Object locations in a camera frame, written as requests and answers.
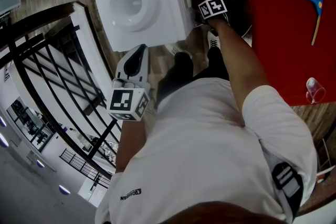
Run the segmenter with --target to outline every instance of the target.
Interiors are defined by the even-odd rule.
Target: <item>white sneaker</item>
[[[176,44],[176,43],[174,43],[174,44],[167,44],[167,45],[164,45],[164,46],[174,56],[178,52],[184,52],[184,53],[188,54],[190,58],[192,58],[192,55],[191,55],[191,53],[189,51],[181,49],[180,46],[178,44]]]
[[[209,49],[211,49],[212,47],[217,47],[220,49],[219,37],[215,36],[210,30],[208,31],[208,43]]]

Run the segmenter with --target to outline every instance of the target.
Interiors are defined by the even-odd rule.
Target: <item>black pants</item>
[[[159,81],[156,107],[169,94],[187,85],[188,83],[201,78],[220,78],[229,80],[222,53],[219,48],[213,47],[208,51],[209,67],[193,77],[194,65],[189,55],[179,52],[175,55],[175,65],[168,71],[167,75]]]

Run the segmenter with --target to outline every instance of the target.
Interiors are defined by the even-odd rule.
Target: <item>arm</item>
[[[224,21],[210,19],[219,35],[232,91],[246,128],[262,147],[289,163],[302,176],[305,202],[316,178],[317,158],[307,125],[270,87],[254,51]]]
[[[124,121],[117,156],[115,159],[116,173],[123,172],[131,158],[144,146],[146,132],[143,120]]]
[[[241,111],[245,98],[253,89],[269,84],[264,68],[252,48],[226,22],[220,19],[208,22],[218,32],[224,64]]]

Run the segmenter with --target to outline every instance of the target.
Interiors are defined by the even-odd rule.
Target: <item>forearm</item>
[[[146,132],[143,120],[139,122],[124,121],[117,156],[115,159],[116,173],[123,172],[131,158],[145,145]]]
[[[222,20],[209,20],[219,35],[221,50],[238,108],[256,87],[268,85],[263,66],[250,46]]]

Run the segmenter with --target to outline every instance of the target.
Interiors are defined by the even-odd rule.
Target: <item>black railing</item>
[[[10,53],[7,54],[5,57],[0,59],[1,66],[5,66],[10,61],[14,61],[16,66],[17,72],[20,75],[22,82],[24,83],[27,91],[31,95],[32,99],[35,101],[37,107],[39,108],[41,114],[47,119],[50,125],[55,129],[55,131],[63,138],[63,140],[77,153],[78,157],[80,156],[87,165],[90,165],[94,168],[98,173],[105,176],[106,178],[110,178],[111,174],[107,173],[104,169],[102,169],[95,161],[93,161],[93,156],[98,153],[100,154],[112,167],[115,167],[114,160],[116,155],[116,149],[113,148],[113,145],[106,141],[106,137],[110,134],[111,137],[115,140],[115,143],[119,143],[117,137],[112,132],[112,128],[116,126],[119,131],[121,130],[120,126],[117,124],[117,121],[111,117],[111,121],[106,123],[100,113],[97,110],[97,106],[102,106],[106,108],[105,97],[102,94],[102,91],[95,85],[93,78],[91,77],[90,70],[88,65],[86,64],[87,61],[84,58],[83,54],[80,53],[80,44],[77,39],[76,30],[79,29],[79,26],[73,26],[72,24],[64,27],[61,31],[57,32],[53,35],[46,35],[48,36],[46,39],[44,38],[43,34],[39,34],[36,37],[31,39],[27,39],[28,35],[31,31],[38,29],[44,25],[47,25],[51,22],[54,22],[60,18],[69,16],[74,9],[72,8],[72,3],[67,3],[64,5],[60,5],[49,10],[44,10],[38,14],[34,14],[28,18],[25,18],[22,21],[19,21],[13,25],[9,25],[6,31],[1,31],[0,33],[3,35],[2,42],[0,41],[0,50],[5,48],[7,45],[9,47]],[[97,35],[94,31],[93,24],[89,15],[87,8],[85,8],[86,17],[88,23],[91,27],[91,31],[93,33],[94,39],[97,43],[98,50],[100,52],[100,56],[107,66],[106,59],[103,56],[103,53],[100,48],[100,44],[97,39]],[[15,40],[19,37],[25,36],[26,42],[16,47]],[[50,46],[59,49],[61,54],[63,55],[65,62],[67,63],[67,67],[60,66],[60,64],[56,63],[51,51]],[[76,58],[77,64],[81,65],[82,69],[85,72],[86,78],[79,77],[76,74],[75,68],[73,67],[72,57],[69,55],[69,46],[75,55],[72,55]],[[45,48],[47,55],[41,53],[41,49]],[[37,67],[32,68],[32,66],[27,65],[28,59],[30,63],[34,63]],[[42,63],[43,61],[48,62],[48,66]],[[41,76],[49,91],[51,92],[52,96],[54,97],[55,101],[65,114],[65,116],[69,119],[69,121],[73,124],[74,128],[79,132],[79,134],[85,139],[91,146],[90,152],[83,151],[62,129],[59,123],[56,121],[52,113],[48,110],[46,105],[43,103],[43,100],[38,95],[33,83],[31,82],[27,71],[33,72]],[[59,78],[58,81],[55,81],[47,77],[46,73],[52,74],[52,76],[57,76]],[[110,70],[108,70],[108,74],[110,78],[113,79],[113,75],[111,74]],[[64,89],[70,96],[71,100],[73,101],[75,107],[77,108],[78,112],[83,116],[85,121],[88,125],[92,128],[94,133],[96,133],[97,138],[92,139],[89,138],[83,130],[81,130],[79,124],[71,117],[68,111],[65,109],[64,105],[62,104],[61,100],[55,94],[54,89],[51,85],[56,85],[62,89]],[[81,99],[84,99],[88,106],[82,109],[77,102],[75,96]],[[97,128],[93,125],[93,123],[88,118],[90,113],[94,113],[96,117],[101,122],[102,126],[105,126],[105,130],[100,133]]]
[[[99,174],[97,170],[95,170],[82,158],[78,157],[75,153],[65,149],[59,157],[78,172],[90,178],[100,186],[103,186],[104,188],[108,188],[110,186],[110,179]]]

